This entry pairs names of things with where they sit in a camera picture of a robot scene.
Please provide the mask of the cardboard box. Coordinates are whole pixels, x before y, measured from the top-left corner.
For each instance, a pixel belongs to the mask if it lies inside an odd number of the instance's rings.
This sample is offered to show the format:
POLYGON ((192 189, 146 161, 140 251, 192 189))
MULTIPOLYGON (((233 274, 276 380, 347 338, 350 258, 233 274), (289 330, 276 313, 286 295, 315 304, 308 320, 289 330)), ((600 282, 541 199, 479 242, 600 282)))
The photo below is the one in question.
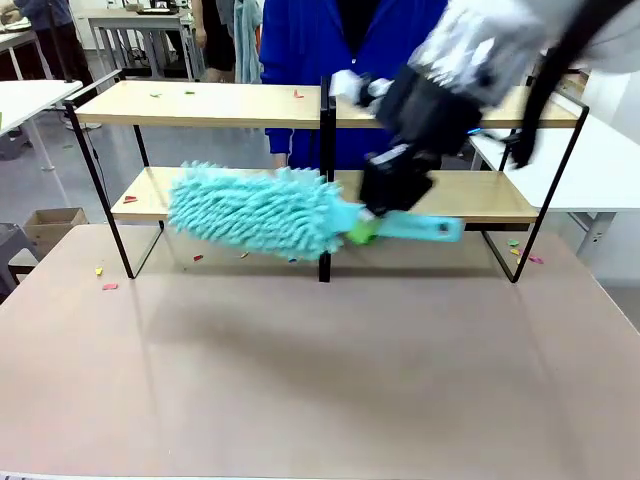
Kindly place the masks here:
POLYGON ((71 229, 87 223, 81 207, 43 209, 32 213, 23 230, 38 253, 46 256, 71 229))

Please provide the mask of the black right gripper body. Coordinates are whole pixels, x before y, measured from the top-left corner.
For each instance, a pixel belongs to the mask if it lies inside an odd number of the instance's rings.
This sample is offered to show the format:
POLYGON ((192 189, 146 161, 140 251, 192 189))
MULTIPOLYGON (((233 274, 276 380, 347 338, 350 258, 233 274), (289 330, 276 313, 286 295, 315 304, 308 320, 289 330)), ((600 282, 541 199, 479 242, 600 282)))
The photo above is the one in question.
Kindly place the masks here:
POLYGON ((457 154, 482 119, 472 100, 403 67, 382 97, 375 118, 397 139, 437 155, 457 154))

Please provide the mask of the light blue hanging cloth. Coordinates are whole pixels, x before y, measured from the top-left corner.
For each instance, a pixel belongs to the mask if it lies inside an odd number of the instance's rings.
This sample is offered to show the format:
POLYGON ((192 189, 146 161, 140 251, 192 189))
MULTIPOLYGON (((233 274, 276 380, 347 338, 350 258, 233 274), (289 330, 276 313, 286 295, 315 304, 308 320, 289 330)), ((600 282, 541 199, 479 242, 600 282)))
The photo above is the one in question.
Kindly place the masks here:
POLYGON ((256 32, 262 23, 258 0, 234 1, 235 82, 259 84, 261 64, 256 32))

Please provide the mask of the person in black clothes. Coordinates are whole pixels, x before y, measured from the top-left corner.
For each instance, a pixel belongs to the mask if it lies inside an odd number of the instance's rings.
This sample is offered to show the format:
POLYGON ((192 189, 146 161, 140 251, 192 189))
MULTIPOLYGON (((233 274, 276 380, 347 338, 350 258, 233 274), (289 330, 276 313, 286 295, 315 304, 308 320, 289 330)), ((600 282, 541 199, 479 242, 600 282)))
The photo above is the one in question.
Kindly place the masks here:
POLYGON ((235 47, 230 33, 230 0, 192 0, 192 15, 206 78, 211 82, 232 82, 235 47))

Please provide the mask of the person in blue jacket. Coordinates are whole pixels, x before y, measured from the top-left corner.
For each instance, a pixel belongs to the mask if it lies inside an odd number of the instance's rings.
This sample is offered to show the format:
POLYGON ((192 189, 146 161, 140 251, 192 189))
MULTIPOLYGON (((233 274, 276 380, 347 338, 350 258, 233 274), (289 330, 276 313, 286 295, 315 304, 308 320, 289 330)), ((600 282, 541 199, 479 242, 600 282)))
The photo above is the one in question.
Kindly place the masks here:
MULTIPOLYGON (((392 79, 438 23, 448 0, 265 0, 262 83, 319 86, 340 70, 392 79)), ((319 168, 315 130, 266 129, 271 154, 291 168, 319 168)), ((336 131, 337 170, 360 170, 387 149, 380 129, 336 131)))

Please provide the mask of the person in dark trousers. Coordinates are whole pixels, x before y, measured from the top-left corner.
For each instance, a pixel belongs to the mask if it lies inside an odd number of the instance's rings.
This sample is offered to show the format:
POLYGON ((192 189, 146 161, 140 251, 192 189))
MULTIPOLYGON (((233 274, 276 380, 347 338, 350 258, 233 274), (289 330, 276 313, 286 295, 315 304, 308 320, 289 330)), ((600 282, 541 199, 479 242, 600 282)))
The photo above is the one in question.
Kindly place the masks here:
MULTIPOLYGON (((51 0, 59 42, 65 63, 73 80, 84 86, 93 82, 83 47, 78 39, 69 0, 51 0)), ((60 63, 56 57, 45 0, 12 0, 12 5, 22 17, 26 17, 38 38, 42 53, 55 79, 64 80, 60 63)))

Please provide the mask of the wooden shelf unit black frame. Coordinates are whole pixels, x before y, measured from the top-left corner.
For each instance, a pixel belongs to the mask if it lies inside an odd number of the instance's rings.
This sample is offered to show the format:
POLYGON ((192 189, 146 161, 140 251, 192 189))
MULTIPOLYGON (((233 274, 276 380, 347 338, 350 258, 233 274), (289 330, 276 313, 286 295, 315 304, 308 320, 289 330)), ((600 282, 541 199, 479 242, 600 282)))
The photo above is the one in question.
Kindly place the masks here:
MULTIPOLYGON (((332 80, 324 77, 320 87, 320 172, 327 181, 342 180, 347 189, 347 196, 358 197, 362 179, 354 171, 336 171, 336 131, 339 128, 371 127, 371 120, 357 121, 355 114, 338 114, 336 96, 331 93, 332 80)), ((573 133, 560 160, 556 173, 541 207, 529 204, 525 197, 517 190, 504 172, 511 150, 507 146, 503 153, 499 170, 495 171, 435 171, 434 184, 419 200, 414 202, 405 215, 390 211, 380 221, 375 234, 386 234, 385 227, 398 225, 403 228, 401 238, 416 239, 419 233, 417 221, 420 218, 437 217, 442 220, 448 218, 459 220, 460 230, 478 231, 490 248, 508 280, 517 283, 526 266, 525 260, 520 260, 515 269, 511 269, 502 256, 497 245, 491 238, 492 232, 529 231, 529 239, 524 245, 522 254, 531 253, 536 237, 551 204, 551 200, 560 183, 562 175, 574 150, 579 135, 583 129, 590 108, 581 100, 558 90, 558 96, 581 109, 575 116, 556 101, 550 103, 549 116, 542 126, 544 128, 569 128, 573 133)))
POLYGON ((151 166, 142 127, 301 128, 317 131, 321 148, 321 84, 302 87, 304 98, 297 99, 291 86, 127 80, 121 71, 107 77, 114 85, 91 101, 75 107, 75 99, 69 97, 64 105, 130 279, 136 278, 142 267, 131 263, 117 223, 155 221, 163 226, 168 218, 168 188, 181 172, 178 168, 151 166), (194 91, 195 95, 185 95, 185 91, 194 91), (162 95, 153 98, 151 93, 162 95), (143 169, 116 202, 107 198, 94 150, 82 129, 83 124, 91 121, 130 126, 134 131, 143 169), (123 203, 125 196, 136 196, 137 201, 123 203))

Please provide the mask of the white background desk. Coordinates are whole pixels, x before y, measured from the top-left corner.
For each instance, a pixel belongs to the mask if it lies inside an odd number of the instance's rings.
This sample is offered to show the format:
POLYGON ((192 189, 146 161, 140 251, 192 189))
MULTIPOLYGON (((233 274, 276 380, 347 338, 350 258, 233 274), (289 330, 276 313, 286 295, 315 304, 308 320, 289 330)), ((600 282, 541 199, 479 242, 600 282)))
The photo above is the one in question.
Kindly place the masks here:
POLYGON ((25 45, 31 45, 35 48, 37 56, 41 57, 41 49, 36 34, 31 30, 20 32, 0 31, 0 55, 8 54, 11 59, 12 67, 17 80, 23 80, 22 70, 20 68, 16 49, 25 45))

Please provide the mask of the grey stool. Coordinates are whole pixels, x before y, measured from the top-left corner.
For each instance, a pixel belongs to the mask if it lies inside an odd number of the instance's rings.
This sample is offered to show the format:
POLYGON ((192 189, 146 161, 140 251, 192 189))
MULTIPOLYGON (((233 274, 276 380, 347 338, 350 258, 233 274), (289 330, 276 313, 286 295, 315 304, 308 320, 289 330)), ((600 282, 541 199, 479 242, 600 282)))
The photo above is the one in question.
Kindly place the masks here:
POLYGON ((0 222, 0 297, 7 296, 17 287, 9 263, 23 250, 27 250, 36 262, 42 260, 42 255, 19 225, 0 222))

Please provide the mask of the grey background desk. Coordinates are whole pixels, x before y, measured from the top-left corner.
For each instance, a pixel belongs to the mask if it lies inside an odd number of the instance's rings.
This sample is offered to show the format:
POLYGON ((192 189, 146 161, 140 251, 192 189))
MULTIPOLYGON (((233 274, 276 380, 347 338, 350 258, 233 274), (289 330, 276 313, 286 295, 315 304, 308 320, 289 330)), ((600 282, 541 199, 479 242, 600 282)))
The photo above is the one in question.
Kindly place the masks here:
POLYGON ((153 79, 164 77, 168 54, 160 50, 166 33, 180 37, 186 78, 196 81, 200 75, 202 55, 194 40, 192 15, 188 10, 173 14, 143 15, 125 8, 84 10, 96 53, 105 73, 133 70, 131 54, 135 47, 144 53, 153 79))

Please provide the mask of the white panel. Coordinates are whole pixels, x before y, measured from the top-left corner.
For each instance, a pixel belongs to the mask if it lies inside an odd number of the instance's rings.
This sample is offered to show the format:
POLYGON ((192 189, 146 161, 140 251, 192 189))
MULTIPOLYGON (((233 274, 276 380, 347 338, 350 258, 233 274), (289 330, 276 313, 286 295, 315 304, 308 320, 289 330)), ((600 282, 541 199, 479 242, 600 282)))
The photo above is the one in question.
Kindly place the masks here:
POLYGON ((610 125, 628 123, 640 107, 640 71, 611 74, 592 70, 582 100, 601 121, 610 125))

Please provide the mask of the white side table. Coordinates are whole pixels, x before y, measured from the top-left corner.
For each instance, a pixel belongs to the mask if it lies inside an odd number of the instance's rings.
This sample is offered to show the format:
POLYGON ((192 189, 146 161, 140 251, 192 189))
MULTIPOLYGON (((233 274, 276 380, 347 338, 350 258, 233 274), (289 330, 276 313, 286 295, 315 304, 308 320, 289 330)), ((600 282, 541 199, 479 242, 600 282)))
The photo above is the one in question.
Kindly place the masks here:
POLYGON ((80 81, 16 80, 0 81, 0 137, 24 127, 44 171, 55 167, 47 154, 34 117, 80 90, 80 81))
MULTIPOLYGON (((537 210, 573 133, 572 129, 541 130, 529 166, 504 168, 513 186, 537 210)), ((570 214, 586 228, 581 255, 599 262, 640 262, 640 146, 588 116, 548 211, 570 214)))

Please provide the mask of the teal chenille duster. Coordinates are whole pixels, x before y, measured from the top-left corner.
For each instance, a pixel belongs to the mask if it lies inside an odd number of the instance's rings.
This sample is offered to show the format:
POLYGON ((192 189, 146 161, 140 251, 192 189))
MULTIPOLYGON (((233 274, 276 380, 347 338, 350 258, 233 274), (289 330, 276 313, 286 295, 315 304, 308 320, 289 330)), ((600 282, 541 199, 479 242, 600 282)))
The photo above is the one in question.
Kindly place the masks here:
MULTIPOLYGON (((377 217, 364 205, 348 202, 342 187, 317 170, 280 168, 242 174, 215 164, 193 162, 173 180, 168 221, 179 232, 249 253, 317 260, 337 252, 357 221, 377 217)), ((464 230, 457 218, 424 216, 416 239, 457 242, 464 230)), ((403 228, 385 227, 378 237, 401 238, 403 228)))

